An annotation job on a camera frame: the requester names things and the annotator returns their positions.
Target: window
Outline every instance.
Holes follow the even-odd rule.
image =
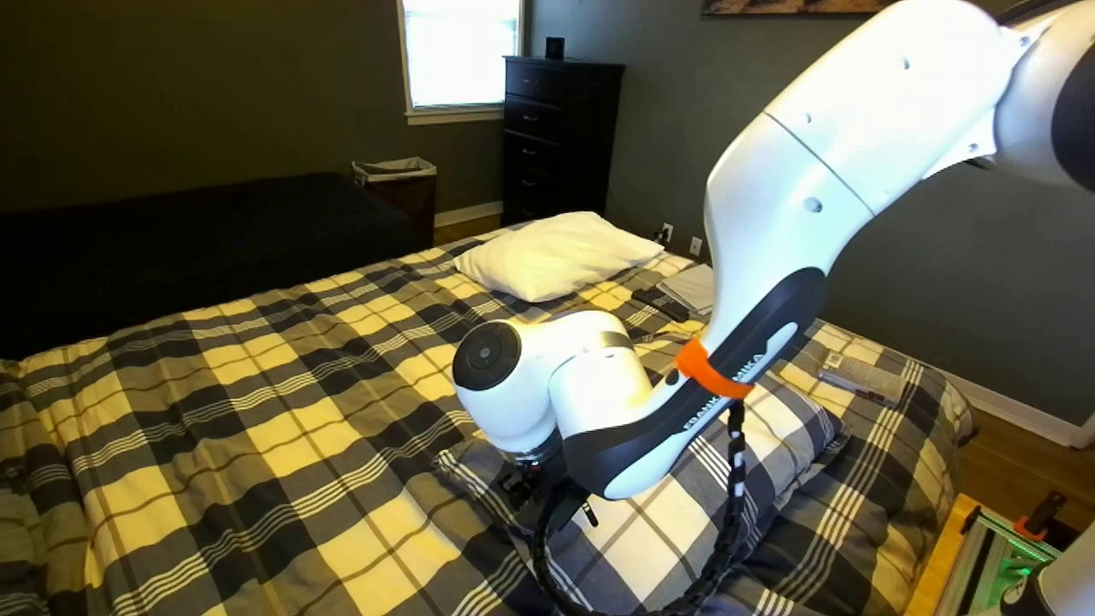
[[[406,120],[499,115],[522,39],[525,0],[399,0]]]

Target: bed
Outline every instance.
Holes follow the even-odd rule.
[[[0,614],[551,614],[452,390],[484,318],[603,308],[650,374],[701,318],[657,254],[558,300],[455,271],[455,238],[40,349],[0,374]],[[825,355],[900,376],[879,400]],[[955,498],[969,420],[932,367],[818,323],[751,393],[751,556],[704,614],[900,614]],[[577,601],[646,614],[719,535],[719,420],[657,489],[553,548]]]

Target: baseboard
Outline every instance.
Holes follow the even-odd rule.
[[[1010,420],[1025,430],[1035,430],[1061,448],[1087,448],[1095,440],[1095,413],[1085,420],[1085,425],[1070,425],[1063,418],[1054,418],[1035,404],[1025,404],[1017,397],[1007,397],[1001,390],[989,390],[975,381],[966,381],[957,374],[949,374],[955,381],[955,388],[969,397],[971,407],[1001,418],[1001,420]]]
[[[463,207],[441,207],[436,214],[436,229],[463,225],[474,220],[493,220],[493,214],[504,214],[504,201],[477,201],[477,204],[463,204]]]

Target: black dresser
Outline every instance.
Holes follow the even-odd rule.
[[[504,223],[607,207],[622,65],[508,59]]]

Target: gray wall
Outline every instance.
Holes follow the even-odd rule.
[[[719,149],[860,20],[704,20],[699,0],[541,0],[531,48],[622,63],[609,214],[701,231]],[[836,267],[828,318],[1082,425],[1095,410],[1095,197],[955,167]]]
[[[406,125],[390,0],[0,0],[0,207],[426,155],[499,197],[499,124]]]

